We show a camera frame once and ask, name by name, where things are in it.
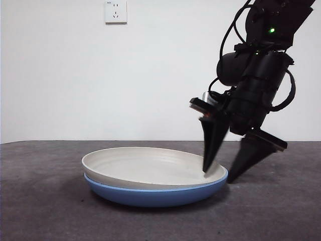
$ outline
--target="blue bowl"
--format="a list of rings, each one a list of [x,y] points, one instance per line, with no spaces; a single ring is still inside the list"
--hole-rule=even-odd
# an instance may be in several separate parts
[[[99,196],[124,205],[136,207],[173,207],[203,200],[217,192],[226,182],[228,172],[221,179],[208,184],[176,189],[128,189],[112,187],[85,178]]]

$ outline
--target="gray carpet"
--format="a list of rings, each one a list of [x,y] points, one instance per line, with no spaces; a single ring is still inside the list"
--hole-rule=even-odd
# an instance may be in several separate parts
[[[203,153],[202,142],[28,141],[1,145],[1,235],[12,240],[310,241],[321,237],[321,143],[292,142],[212,197],[135,208],[89,190],[81,158],[111,147]],[[229,168],[239,147],[225,142]]]

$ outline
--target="plate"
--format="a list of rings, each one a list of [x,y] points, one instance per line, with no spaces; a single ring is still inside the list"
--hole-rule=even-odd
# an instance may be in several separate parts
[[[104,185],[85,178],[91,189],[112,202],[136,207],[173,207],[197,202],[217,192],[225,183],[228,172],[212,183],[175,189],[129,189]]]
[[[227,170],[213,162],[202,171],[203,157],[176,150],[121,147],[99,150],[82,159],[85,174],[94,182],[129,189],[198,187],[224,179]]]

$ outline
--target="electrical outlet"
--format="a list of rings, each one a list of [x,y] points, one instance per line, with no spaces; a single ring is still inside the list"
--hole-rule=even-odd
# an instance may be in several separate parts
[[[127,23],[127,0],[107,0],[105,2],[106,24]]]

